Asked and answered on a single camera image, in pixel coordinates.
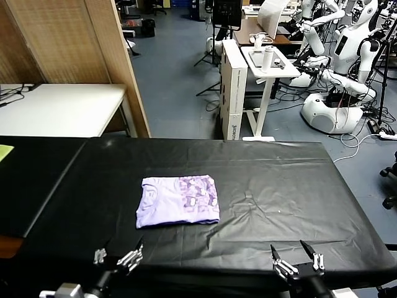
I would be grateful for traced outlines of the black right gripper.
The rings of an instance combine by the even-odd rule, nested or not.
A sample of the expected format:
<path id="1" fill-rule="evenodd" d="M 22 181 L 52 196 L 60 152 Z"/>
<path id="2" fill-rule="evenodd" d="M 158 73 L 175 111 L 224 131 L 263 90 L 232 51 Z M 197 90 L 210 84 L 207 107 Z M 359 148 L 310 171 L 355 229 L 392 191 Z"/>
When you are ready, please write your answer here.
<path id="1" fill-rule="evenodd" d="M 291 297 L 332 297 L 331 291 L 323 281 L 324 255 L 317 253 L 311 245 L 303 240 L 300 240 L 300 244 L 311 262 L 292 266 L 281 259 L 275 247 L 270 245 L 273 270 L 282 279 L 287 279 Z"/>

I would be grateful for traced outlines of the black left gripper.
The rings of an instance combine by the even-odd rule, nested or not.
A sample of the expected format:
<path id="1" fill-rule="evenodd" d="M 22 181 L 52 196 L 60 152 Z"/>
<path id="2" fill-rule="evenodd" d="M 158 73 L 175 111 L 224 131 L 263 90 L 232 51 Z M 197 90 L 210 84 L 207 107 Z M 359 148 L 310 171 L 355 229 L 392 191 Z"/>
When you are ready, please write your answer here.
<path id="1" fill-rule="evenodd" d="M 136 247 L 125 256 L 118 259 L 115 256 L 107 256 L 107 247 L 111 240 L 107 240 L 101 248 L 94 252 L 93 264 L 100 264 L 97 267 L 99 275 L 94 282 L 84 291 L 85 297 L 110 297 L 111 287 L 121 273 L 132 272 L 143 259 L 143 237 L 136 244 Z"/>

